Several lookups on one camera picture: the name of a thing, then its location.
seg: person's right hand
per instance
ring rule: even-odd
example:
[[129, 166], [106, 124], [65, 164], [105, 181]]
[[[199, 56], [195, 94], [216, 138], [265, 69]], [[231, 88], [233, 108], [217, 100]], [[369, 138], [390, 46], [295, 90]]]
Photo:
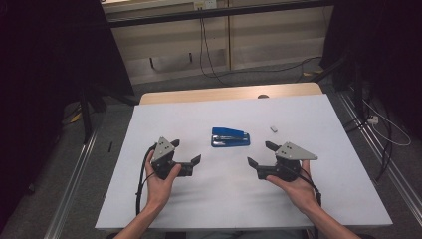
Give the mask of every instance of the person's right hand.
[[[309, 160], [304, 160], [302, 162], [302, 169], [303, 170], [301, 170], [301, 175], [307, 179], [310, 179], [311, 172]], [[305, 213], [305, 210], [317, 205], [314, 189], [301, 178], [298, 177], [298, 179], [295, 181], [286, 182], [277, 176], [269, 175], [266, 179], [267, 181], [270, 181], [274, 185], [285, 190], [295, 206], [297, 206], [303, 213]]]

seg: power outlet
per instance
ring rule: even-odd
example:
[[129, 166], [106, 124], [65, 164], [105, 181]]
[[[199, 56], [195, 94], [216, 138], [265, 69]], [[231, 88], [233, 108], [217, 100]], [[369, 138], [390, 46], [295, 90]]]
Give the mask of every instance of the power outlet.
[[205, 9], [216, 9], [217, 0], [206, 0], [204, 1]]
[[197, 11], [201, 9], [206, 9], [204, 1], [193, 2], [193, 10]]

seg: black cable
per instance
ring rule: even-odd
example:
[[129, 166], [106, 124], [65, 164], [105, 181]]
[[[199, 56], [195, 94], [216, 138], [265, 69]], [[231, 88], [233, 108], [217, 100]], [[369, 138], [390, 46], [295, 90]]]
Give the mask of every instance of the black cable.
[[387, 138], [389, 140], [387, 141], [387, 143], [384, 146], [384, 149], [382, 150], [381, 168], [379, 170], [378, 175], [375, 178], [375, 182], [378, 182], [378, 180], [382, 177], [382, 175], [387, 170], [387, 168], [388, 168], [388, 166], [391, 162], [391, 155], [392, 155], [392, 152], [393, 152], [393, 144], [391, 142], [391, 140], [392, 140], [392, 125], [391, 125], [391, 122], [390, 122], [390, 113], [389, 113], [389, 110], [386, 106], [384, 106], [384, 109], [385, 109], [386, 117], [388, 119], [388, 124], [385, 122], [385, 120], [383, 118], [381, 118], [381, 119], [382, 119], [382, 123], [387, 128], [387, 131], [388, 131], [388, 137]]
[[145, 180], [143, 180], [143, 182], [142, 182], [142, 188], [143, 188], [143, 185], [145, 184], [145, 182], [148, 180], [148, 178], [149, 177], [151, 177], [151, 176], [153, 176], [155, 174], [155, 172], [152, 172], [151, 174], [149, 174], [146, 178], [145, 178]]
[[69, 114], [67, 114], [65, 117], [63, 117], [63, 120], [65, 120], [68, 117], [70, 117], [73, 113], [75, 113], [80, 108], [81, 108], [81, 103], [79, 103]]
[[[284, 69], [279, 69], [279, 70], [250, 70], [250, 71], [241, 71], [241, 72], [229, 72], [229, 73], [225, 73], [225, 74], [221, 74], [221, 75], [217, 75], [216, 73], [215, 73], [215, 71], [214, 71], [214, 67], [213, 67], [213, 65], [212, 65], [212, 62], [211, 62], [211, 57], [210, 57], [210, 54], [209, 54], [209, 48], [208, 48], [208, 42], [207, 42], [207, 36], [206, 36], [206, 29], [205, 29], [205, 23], [204, 23], [204, 19], [199, 19], [199, 21], [200, 21], [200, 25], [201, 25], [201, 51], [200, 51], [200, 55], [199, 55], [199, 65], [200, 65], [200, 67], [201, 67], [201, 72], [202, 72], [202, 74], [205, 76], [205, 77], [207, 77], [207, 78], [217, 78], [217, 80], [222, 84], [222, 85], [225, 85], [225, 86], [229, 86], [229, 87], [232, 87], [232, 86], [230, 86], [230, 85], [228, 85], [228, 84], [226, 84], [226, 83], [224, 83], [224, 82], [222, 82], [221, 80], [220, 80], [220, 78], [221, 77], [225, 77], [225, 76], [229, 76], [229, 75], [233, 75], [233, 74], [242, 74], [242, 73], [277, 73], [277, 72], [283, 72], [283, 71], [288, 71], [288, 70], [291, 70], [291, 69], [294, 69], [294, 68], [297, 68], [297, 67], [302, 67], [302, 73], [301, 73], [301, 75], [303, 74], [303, 72], [304, 72], [304, 69], [303, 69], [303, 65], [304, 65], [304, 63], [307, 63], [307, 62], [310, 62], [311, 60], [314, 60], [314, 59], [320, 59], [321, 57], [312, 57], [312, 58], [307, 58], [307, 59], [304, 59], [301, 63], [299, 63], [299, 64], [297, 64], [297, 65], [295, 65], [295, 66], [292, 66], [292, 67], [288, 67], [288, 68], [284, 68]], [[210, 63], [210, 66], [211, 66], [211, 70], [212, 70], [212, 75], [210, 76], [210, 75], [208, 75], [208, 74], [206, 74], [205, 72], [204, 72], [204, 69], [203, 69], [203, 66], [202, 66], [202, 53], [203, 53], [203, 48], [202, 48], [202, 46], [203, 46], [203, 42], [204, 42], [204, 40], [205, 40], [205, 47], [206, 47], [206, 49], [207, 49], [207, 55], [208, 55], [208, 61], [209, 61], [209, 63]]]
[[364, 120], [364, 121], [362, 121], [360, 124], [358, 124], [357, 126], [355, 126], [355, 127], [353, 127], [353, 128], [350, 128], [350, 129], [346, 130], [345, 132], [346, 132], [346, 133], [350, 133], [350, 132], [352, 132], [352, 131], [357, 130], [358, 128], [361, 128], [362, 126], [364, 126], [364, 125], [368, 122], [368, 119], [369, 119], [369, 115], [368, 115], [368, 116], [365, 118], [365, 120]]
[[350, 125], [351, 123], [353, 123], [355, 120], [357, 120], [357, 118], [354, 118], [351, 121], [345, 122], [342, 126], [343, 127], [347, 127], [348, 125]]
[[136, 192], [136, 215], [139, 214], [139, 212], [140, 212], [140, 197], [142, 195], [143, 183], [146, 181], [146, 179], [148, 179], [148, 177], [150, 177], [151, 175], [153, 175], [153, 173], [151, 173], [142, 182], [143, 172], [145, 170], [146, 159], [148, 158], [149, 153], [151, 151], [155, 150], [156, 146], [157, 146], [156, 143], [153, 146], [151, 146], [148, 149], [148, 151], [146, 152], [145, 157], [143, 158], [142, 168], [140, 169], [139, 184], [137, 185], [137, 192]]
[[[307, 175], [307, 177], [309, 179], [305, 178], [300, 173], [297, 173], [297, 172], [291, 170], [290, 168], [288, 168], [288, 167], [286, 167], [284, 165], [282, 165], [282, 167], [284, 169], [286, 169], [287, 171], [289, 171], [290, 173], [292, 173], [292, 174], [296, 175], [297, 177], [299, 177], [301, 180], [307, 182], [314, 189], [314, 191], [315, 191], [317, 204], [319, 206], [322, 206], [322, 199], [321, 199], [321, 194], [319, 192], [319, 189], [317, 189], [316, 185], [313, 182], [313, 179], [311, 178], [311, 175], [306, 170], [304, 170], [303, 168], [301, 168], [301, 170]], [[314, 238], [316, 238], [316, 239], [319, 238], [319, 232], [318, 232], [318, 229], [316, 227], [314, 227]]]
[[201, 18], [201, 19], [199, 19], [199, 21], [200, 21], [200, 23], [201, 23], [201, 53], [200, 53], [200, 56], [199, 56], [199, 65], [201, 66], [201, 71], [202, 71], [202, 73], [204, 74], [204, 76], [205, 76], [205, 77], [209, 77], [209, 76], [207, 76], [207, 75], [204, 73], [204, 70], [203, 70], [203, 68], [202, 68], [202, 43], [203, 43], [202, 34], [204, 34], [203, 36], [204, 36], [204, 40], [205, 40], [205, 47], [207, 48], [208, 61], [209, 61], [210, 66], [211, 66], [211, 71], [212, 71], [213, 75], [215, 76], [215, 77], [212, 77], [212, 78], [217, 78], [217, 80], [218, 80], [218, 81], [219, 81], [222, 85], [224, 85], [224, 86], [227, 86], [227, 87], [233, 87], [233, 86], [231, 86], [231, 85], [229, 85], [229, 84], [226, 84], [226, 83], [222, 82], [222, 81], [220, 80], [220, 78], [217, 76], [217, 74], [215, 74], [214, 67], [213, 67], [212, 62], [211, 62], [210, 51], [209, 51], [209, 49], [208, 49], [208, 42], [207, 42], [207, 35], [206, 35], [206, 30], [205, 30], [205, 23], [204, 23], [204, 19], [202, 19], [202, 18]]
[[323, 15], [323, 22], [325, 23], [325, 34], [326, 34], [328, 32], [328, 23], [326, 22], [325, 7], [322, 8], [322, 15]]
[[298, 77], [298, 79], [295, 81], [295, 83], [298, 83], [302, 79], [302, 76], [304, 75], [304, 64], [310, 62], [311, 60], [319, 59], [319, 58], [321, 58], [321, 57], [307, 58], [307, 59], [304, 59], [301, 62], [301, 75]]

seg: white tabletop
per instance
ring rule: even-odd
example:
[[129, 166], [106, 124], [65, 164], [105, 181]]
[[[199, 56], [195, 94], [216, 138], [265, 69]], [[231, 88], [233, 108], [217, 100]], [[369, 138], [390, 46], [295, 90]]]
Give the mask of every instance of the white tabletop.
[[[213, 126], [248, 132], [251, 145], [214, 148]], [[270, 130], [275, 126], [278, 132]], [[150, 228], [160, 230], [279, 229], [312, 226], [286, 193], [259, 180], [247, 156], [274, 165], [265, 141], [291, 141], [316, 154], [311, 171], [322, 207], [343, 225], [391, 224], [378, 194], [326, 95], [278, 99], [141, 105], [134, 109], [96, 228], [125, 227], [135, 216], [135, 192], [147, 149], [160, 136], [180, 139], [175, 161], [201, 162], [176, 178], [166, 207]], [[143, 189], [141, 206], [147, 188]]]

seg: metal frame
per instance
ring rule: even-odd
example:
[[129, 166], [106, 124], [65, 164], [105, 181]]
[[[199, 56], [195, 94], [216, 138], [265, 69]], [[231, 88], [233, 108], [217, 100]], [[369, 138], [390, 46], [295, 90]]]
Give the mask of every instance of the metal frame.
[[[361, 124], [361, 120], [357, 117], [356, 112], [354, 111], [354, 103], [353, 99], [350, 96], [339, 95], [341, 102], [343, 103], [344, 107], [350, 114], [350, 116], [354, 119], [356, 118], [356, 125]], [[362, 133], [363, 137], [367, 141], [368, 145], [371, 147], [372, 151], [374, 152], [375, 156], [377, 157], [378, 161], [382, 163], [382, 151], [384, 149], [382, 143], [372, 131], [372, 129], [364, 124], [362, 127], [359, 128], [360, 132]], [[403, 200], [406, 202], [407, 206], [409, 207], [410, 211], [413, 213], [415, 219], [418, 221], [419, 225], [422, 226], [422, 199], [417, 194], [417, 192], [413, 189], [410, 183], [406, 180], [403, 173], [398, 169], [397, 165], [394, 161], [391, 161], [388, 166], [388, 175], [393, 182], [394, 186], [397, 188], [397, 191], [402, 196]]]
[[97, 139], [97, 134], [103, 122], [104, 114], [99, 115], [99, 120], [96, 121], [96, 127], [91, 134], [88, 142], [84, 144], [81, 154], [78, 158], [77, 165], [72, 173], [68, 186], [65, 189], [63, 197], [59, 206], [56, 209], [54, 217], [50, 222], [45, 239], [57, 239], [62, 234], [63, 227], [65, 226], [66, 219], [68, 218], [69, 211], [71, 210], [76, 192], [81, 182], [82, 175], [84, 174], [85, 167], [90, 159], [91, 152], [93, 151], [94, 144]]
[[226, 17], [226, 16], [253, 14], [253, 13], [296, 10], [296, 9], [332, 6], [334, 4], [351, 3], [351, 2], [357, 2], [357, 1], [358, 0], [302, 0], [302, 1], [292, 1], [292, 2], [275, 3], [275, 4], [253, 5], [253, 6], [246, 6], [246, 7], [217, 8], [217, 9], [208, 9], [208, 10], [202, 10], [202, 11], [189, 11], [189, 12], [171, 13], [171, 14], [147, 16], [147, 17], [114, 19], [114, 20], [109, 20], [108, 23], [104, 27], [120, 28], [120, 27], [147, 25], [147, 24], [155, 24], [155, 23], [177, 22], [177, 21], [185, 21], [185, 20], [193, 20], [193, 19], [201, 19], [201, 18], [215, 18], [215, 17]]

